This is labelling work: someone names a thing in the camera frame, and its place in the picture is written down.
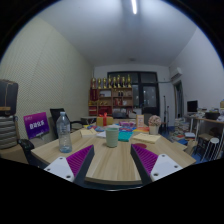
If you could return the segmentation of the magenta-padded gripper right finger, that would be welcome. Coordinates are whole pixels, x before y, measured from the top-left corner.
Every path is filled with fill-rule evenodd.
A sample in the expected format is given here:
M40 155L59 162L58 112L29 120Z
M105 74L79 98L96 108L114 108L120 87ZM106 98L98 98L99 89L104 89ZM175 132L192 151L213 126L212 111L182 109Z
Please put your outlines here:
M131 145L131 156L140 174L143 185L157 181L182 169L167 154L156 155L136 144Z

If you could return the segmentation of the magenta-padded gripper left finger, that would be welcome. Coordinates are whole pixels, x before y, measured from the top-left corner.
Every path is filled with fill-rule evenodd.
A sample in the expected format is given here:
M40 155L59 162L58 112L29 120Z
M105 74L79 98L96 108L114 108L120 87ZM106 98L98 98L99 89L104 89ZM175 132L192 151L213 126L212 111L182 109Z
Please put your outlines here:
M58 157L45 168L45 171L83 186L93 157L94 146L90 145L68 157Z

